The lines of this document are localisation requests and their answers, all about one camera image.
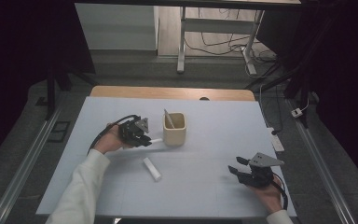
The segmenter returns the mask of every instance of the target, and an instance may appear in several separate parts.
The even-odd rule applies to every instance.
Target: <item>metal frame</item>
[[[286,100],[286,104],[290,111],[294,110],[295,107],[292,105],[290,100]],[[342,223],[345,224],[354,224],[356,223],[351,209],[348,207],[347,202],[345,201],[344,197],[342,196],[342,192],[339,189],[336,181],[331,176],[331,173],[324,161],[324,158],[316,145],[315,141],[313,140],[310,131],[304,128],[302,122],[299,119],[296,119],[296,126],[298,128],[298,132],[300,133],[308,152],[310,153],[310,157],[312,158],[313,164],[316,167],[316,170],[319,173],[322,181],[324,182],[324,187],[327,190],[327,193],[330,195],[332,199],[332,203],[337,210],[337,214],[341,219]]]
[[[22,160],[19,169],[17,170],[16,174],[14,174],[4,195],[2,196],[0,200],[0,223],[6,222],[7,217],[14,206],[14,203],[17,201],[17,198],[21,193],[22,187],[24,186],[29,174],[31,173],[34,167],[34,163],[36,162],[40,151],[45,145],[48,139],[48,135],[52,130],[55,121],[61,114],[67,95],[67,92],[62,92],[59,95],[56,110],[51,115],[50,120],[46,120],[42,125],[39,133],[37,134],[35,140],[28,149],[27,154]]]
[[[255,66],[250,55],[252,45],[255,41],[258,27],[261,22],[264,11],[256,15],[255,21],[223,21],[211,19],[187,19],[186,7],[181,7],[181,32],[180,44],[178,50],[177,73],[185,72],[185,32],[203,32],[218,34],[239,34],[250,35],[246,48],[242,48],[242,55],[246,61],[246,66],[250,75],[256,75]]]
[[[285,4],[273,2],[251,2],[236,0],[75,0],[75,3],[135,5],[135,6],[162,6],[162,7],[214,7],[254,10],[284,10],[301,11],[315,8],[333,7],[335,3],[318,4],[309,1],[307,4]]]

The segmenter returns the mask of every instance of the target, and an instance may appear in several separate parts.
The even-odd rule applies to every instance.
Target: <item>table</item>
[[[211,101],[200,101],[200,97],[208,97]],[[185,144],[167,147],[159,143],[106,154],[112,163],[104,177],[96,215],[265,217],[267,211],[261,202],[238,183],[237,177],[227,168],[228,165],[241,168],[236,156],[251,159],[258,151],[276,157],[252,93],[147,87],[93,89],[80,111],[37,214],[48,215],[53,211],[71,173],[87,156],[89,142],[106,122],[137,113],[149,118],[148,135],[158,138],[162,136],[163,108],[185,113]],[[143,166],[145,157],[161,172],[159,182],[155,182]],[[273,171],[282,176],[280,167],[273,167]],[[288,213],[296,216],[290,199]]]

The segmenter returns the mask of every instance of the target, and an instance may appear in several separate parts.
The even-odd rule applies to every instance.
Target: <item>human hand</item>
[[[279,186],[282,184],[281,181],[274,176],[274,182]],[[271,184],[264,188],[254,188],[250,186],[246,186],[251,189],[258,197],[264,206],[266,206],[267,210],[272,214],[282,210],[281,205],[281,193],[278,189],[276,189]]]
[[[95,144],[94,149],[105,154],[108,151],[116,151],[121,147],[132,147],[124,144],[118,137],[118,126],[113,126],[101,139]]]

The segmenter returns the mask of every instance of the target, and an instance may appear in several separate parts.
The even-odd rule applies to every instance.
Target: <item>pencil holder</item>
[[[186,118],[182,113],[170,113],[173,127],[165,115],[162,117],[164,129],[163,141],[165,145],[177,147],[181,146],[186,140]]]

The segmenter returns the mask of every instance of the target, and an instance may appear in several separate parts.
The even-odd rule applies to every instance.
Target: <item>white table surface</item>
[[[265,217],[268,213],[261,202],[227,168],[231,165],[250,171],[239,165],[236,157],[251,159],[256,152],[276,158],[258,102],[112,97],[86,99],[36,213],[52,213],[71,173],[85,160],[92,140],[106,123],[135,114],[148,118],[148,136],[161,138],[164,108],[186,115],[185,144],[167,147],[156,143],[106,154],[111,164],[104,176],[96,215]],[[145,157],[161,172],[159,182],[143,165]],[[283,177],[280,167],[273,167],[273,171]],[[296,216],[290,195],[288,213]]]

